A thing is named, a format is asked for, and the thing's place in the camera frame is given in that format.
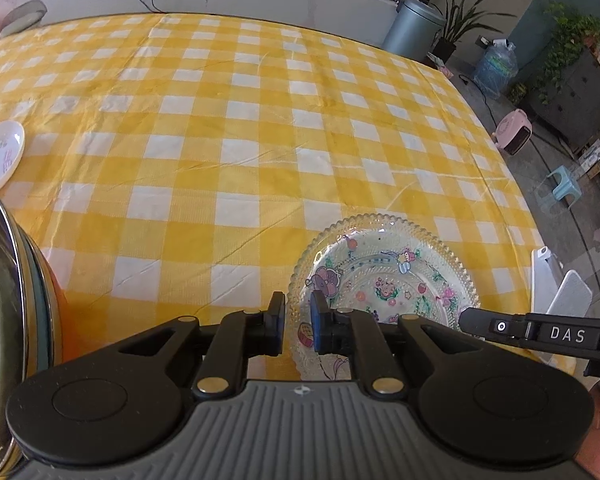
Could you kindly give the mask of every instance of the light blue stool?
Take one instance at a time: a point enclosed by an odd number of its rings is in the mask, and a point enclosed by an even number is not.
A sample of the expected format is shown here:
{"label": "light blue stool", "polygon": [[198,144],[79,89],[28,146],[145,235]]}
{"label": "light blue stool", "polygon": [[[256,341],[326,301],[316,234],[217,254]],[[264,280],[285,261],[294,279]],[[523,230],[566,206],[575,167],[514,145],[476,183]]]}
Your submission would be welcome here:
{"label": "light blue stool", "polygon": [[554,174],[560,175],[560,182],[553,190],[553,196],[556,200],[562,200],[569,194],[573,196],[573,201],[569,206],[569,209],[571,209],[573,204],[575,204],[577,200],[582,196],[582,190],[580,189],[580,186],[578,186],[578,182],[576,181],[576,179],[564,166],[560,166],[555,171],[552,171],[551,173],[549,173],[549,176],[552,176]]}

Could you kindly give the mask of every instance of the trash can lid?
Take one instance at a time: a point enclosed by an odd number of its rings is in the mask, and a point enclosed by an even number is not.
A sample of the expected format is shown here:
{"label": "trash can lid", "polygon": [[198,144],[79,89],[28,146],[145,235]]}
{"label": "trash can lid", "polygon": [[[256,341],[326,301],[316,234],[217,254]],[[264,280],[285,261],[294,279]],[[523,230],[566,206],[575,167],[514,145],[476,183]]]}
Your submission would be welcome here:
{"label": "trash can lid", "polygon": [[428,6],[420,0],[405,0],[404,6],[437,25],[444,25],[446,23],[445,17],[440,14],[439,10],[435,7]]}

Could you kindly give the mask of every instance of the tablecloth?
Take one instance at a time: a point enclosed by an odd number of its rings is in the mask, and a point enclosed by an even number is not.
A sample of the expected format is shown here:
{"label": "tablecloth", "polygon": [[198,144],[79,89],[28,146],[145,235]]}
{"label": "tablecloth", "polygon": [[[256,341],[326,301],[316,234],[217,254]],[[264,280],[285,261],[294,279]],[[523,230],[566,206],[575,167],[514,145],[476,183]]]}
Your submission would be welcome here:
{"label": "tablecloth", "polygon": [[[264,307],[318,232],[368,212],[437,234],[484,308],[529,309],[542,240],[525,200],[460,94],[416,62],[254,20],[88,19],[0,40],[8,119],[26,150],[0,197],[66,291],[65,358]],[[258,366],[297,377],[288,355]]]}

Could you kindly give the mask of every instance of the pink heater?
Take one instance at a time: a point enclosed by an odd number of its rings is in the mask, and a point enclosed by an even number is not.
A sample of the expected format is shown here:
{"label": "pink heater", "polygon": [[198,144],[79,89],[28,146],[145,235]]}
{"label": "pink heater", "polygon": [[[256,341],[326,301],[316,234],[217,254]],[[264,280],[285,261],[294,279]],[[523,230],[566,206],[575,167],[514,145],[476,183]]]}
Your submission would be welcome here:
{"label": "pink heater", "polygon": [[531,122],[526,114],[518,108],[500,121],[492,137],[496,146],[509,155],[515,155],[531,137]]}

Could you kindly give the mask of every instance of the gray floor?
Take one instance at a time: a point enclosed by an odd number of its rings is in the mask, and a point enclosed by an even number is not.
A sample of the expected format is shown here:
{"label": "gray floor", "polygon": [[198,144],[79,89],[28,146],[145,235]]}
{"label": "gray floor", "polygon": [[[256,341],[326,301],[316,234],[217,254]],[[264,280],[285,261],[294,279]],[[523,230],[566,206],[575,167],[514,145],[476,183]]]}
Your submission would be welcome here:
{"label": "gray floor", "polygon": [[[474,110],[485,129],[495,130],[489,109],[476,86],[465,84],[460,78],[461,70],[449,67],[455,74],[451,82]],[[514,106],[504,97],[498,101],[487,99],[493,117],[500,121]],[[574,166],[574,160],[560,144],[557,137],[541,125],[533,124],[533,136],[516,155],[502,152],[509,170],[515,177],[531,213],[536,220],[544,243],[557,255],[564,271],[575,269],[593,292],[589,309],[591,317],[600,317],[600,253],[593,248],[593,233],[600,227],[600,178],[590,180],[583,176],[578,184],[583,196],[568,210],[565,200],[554,204],[549,210],[541,208],[539,198],[551,193],[555,187],[548,174],[561,165]]]}

